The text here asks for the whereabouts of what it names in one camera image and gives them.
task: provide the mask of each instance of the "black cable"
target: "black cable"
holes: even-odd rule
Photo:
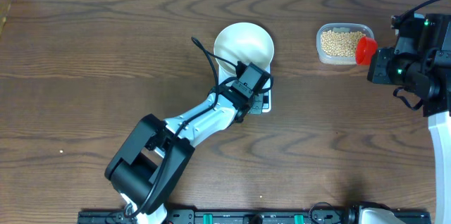
[[[169,148],[168,148],[168,151],[167,151],[168,154],[166,154],[164,156],[163,161],[161,162],[160,169],[158,170],[158,173],[156,174],[156,177],[155,177],[155,182],[152,185],[152,188],[150,189],[150,192],[147,194],[146,199],[144,200],[144,202],[142,202],[140,207],[138,207],[136,209],[136,211],[133,212],[132,214],[129,215],[129,214],[127,214],[127,211],[124,211],[124,217],[125,218],[136,218],[136,216],[138,216],[138,214],[140,214],[142,212],[142,210],[144,209],[145,205],[149,202],[150,198],[152,197],[152,195],[154,193],[155,188],[158,186],[158,183],[161,180],[161,176],[163,174],[164,168],[166,167],[166,163],[168,162],[168,159],[169,159],[168,156],[171,154],[172,147],[173,147],[173,144],[170,144]]]
[[[415,6],[414,8],[406,11],[405,13],[403,13],[402,15],[400,15],[400,23],[403,23],[411,14],[413,14],[415,11],[417,11],[420,8],[423,8],[427,5],[430,5],[432,3],[435,3],[437,1],[441,1],[441,0],[428,0],[426,2],[423,2],[421,4],[419,4],[418,6]]]
[[[113,214],[118,214],[118,213],[124,213],[124,212],[127,212],[127,211],[130,210],[131,208],[132,208],[132,204],[129,203],[129,204],[127,204],[127,206],[125,206],[125,208],[124,208],[123,210],[110,212],[110,213],[105,217],[105,224],[112,224],[112,223],[110,223],[109,221],[107,221],[108,218],[112,218],[112,219],[113,219],[113,221],[114,221],[113,224],[119,223],[119,222],[117,222],[117,221],[114,220],[114,218],[115,218],[116,216],[112,216],[112,215],[113,215]]]
[[[221,82],[221,85],[226,85],[234,80],[238,80],[237,77],[228,77],[227,79],[225,79],[223,82]]]
[[[337,212],[337,210],[335,210],[335,208],[334,208],[331,204],[329,204],[328,202],[324,202],[324,201],[318,202],[318,203],[314,204],[314,205],[310,208],[310,211],[309,211],[309,219],[310,219],[310,221],[311,221],[312,223],[314,223],[314,224],[320,224],[319,222],[317,222],[316,220],[314,220],[314,219],[311,217],[311,211],[312,211],[315,207],[317,207],[318,205],[320,205],[320,204],[325,204],[325,205],[330,206],[330,207],[332,208],[332,210],[338,215],[338,217],[340,217],[340,221],[338,221],[338,222],[336,222],[336,223],[332,223],[332,224],[340,224],[340,223],[341,223],[341,214],[339,214],[339,213]]]
[[[234,63],[228,61],[227,59],[221,58],[220,56],[217,56],[217,55],[211,53],[210,51],[206,51],[206,52],[207,52],[210,56],[212,56],[212,57],[214,57],[214,58],[217,58],[217,59],[219,59],[220,61],[224,61],[224,62],[230,64],[231,66],[234,67],[235,70],[237,69],[237,65],[235,65]]]
[[[407,98],[405,98],[403,96],[398,96],[398,93],[401,92],[402,90],[406,90],[406,88],[405,87],[397,87],[395,89],[395,91],[393,91],[393,96],[400,99],[407,106],[407,108],[410,108],[413,111],[418,111],[423,106],[423,99],[420,99],[420,101],[417,104],[412,106],[409,103],[409,101],[407,101]]]
[[[218,73],[216,72],[216,69],[214,67],[213,61],[210,58],[211,53],[209,51],[207,51],[204,48],[204,46],[201,44],[201,42],[198,39],[196,39],[195,37],[191,37],[191,40],[197,47],[199,47],[199,49],[201,49],[204,52],[204,54],[206,56],[206,59],[208,59],[208,61],[210,63],[211,69],[213,70],[214,82],[215,82],[215,86],[216,86],[216,93],[215,93],[215,98],[214,98],[214,102],[213,102],[212,105],[210,105],[208,108],[204,109],[203,111],[200,111],[196,115],[193,115],[191,118],[188,118],[187,120],[182,122],[182,124],[178,127],[177,131],[175,131],[174,135],[172,136],[171,143],[174,142],[174,139],[180,134],[182,129],[185,128],[191,121],[193,121],[194,119],[204,115],[206,112],[208,112],[211,109],[213,109],[217,105],[218,98],[219,98],[219,92],[217,90],[219,88]],[[140,207],[138,207],[138,209],[134,213],[128,215],[126,212],[124,212],[124,217],[126,217],[126,218],[136,218],[136,216],[138,214],[140,214],[140,212],[144,209],[144,206],[149,202],[150,198],[152,197],[152,195],[154,193],[155,188],[158,186],[158,183],[160,182],[161,176],[163,174],[163,170],[166,167],[166,163],[168,161],[168,156],[171,153],[172,147],[173,147],[173,144],[170,144],[169,148],[168,148],[168,151],[167,151],[168,154],[166,154],[164,156],[163,162],[161,162],[161,165],[160,165],[160,169],[159,169],[158,173],[156,174],[155,182],[152,185],[152,188],[151,188],[150,192],[147,194],[146,199],[144,200],[144,202],[142,202]]]

